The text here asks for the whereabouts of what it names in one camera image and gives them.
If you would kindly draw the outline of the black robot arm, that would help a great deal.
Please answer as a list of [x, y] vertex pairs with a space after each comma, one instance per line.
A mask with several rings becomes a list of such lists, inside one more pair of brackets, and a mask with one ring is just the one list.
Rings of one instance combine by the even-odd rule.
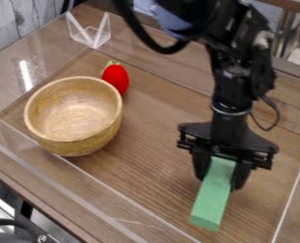
[[214, 78], [212, 119], [178, 125], [176, 146], [188, 150], [194, 174], [208, 176], [212, 159], [235, 162], [230, 184], [243, 187], [252, 170], [270, 169], [278, 145], [250, 129], [255, 119], [252, 102], [275, 103], [266, 97], [274, 88], [271, 64], [272, 33], [267, 20], [244, 0], [152, 0], [153, 15], [161, 30], [174, 39], [170, 46], [151, 38], [128, 0], [112, 0], [127, 26], [139, 40], [160, 54], [174, 54], [191, 41], [200, 40], [210, 55]]

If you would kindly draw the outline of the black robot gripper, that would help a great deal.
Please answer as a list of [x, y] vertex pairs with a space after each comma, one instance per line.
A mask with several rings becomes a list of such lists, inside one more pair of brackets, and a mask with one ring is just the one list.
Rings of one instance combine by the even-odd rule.
[[178, 125], [178, 147], [188, 150], [194, 175], [203, 180], [211, 157], [238, 161], [232, 175], [232, 189], [239, 190], [250, 176], [251, 168], [271, 169], [278, 145], [260, 137], [248, 127], [246, 118], [212, 114], [212, 120]]

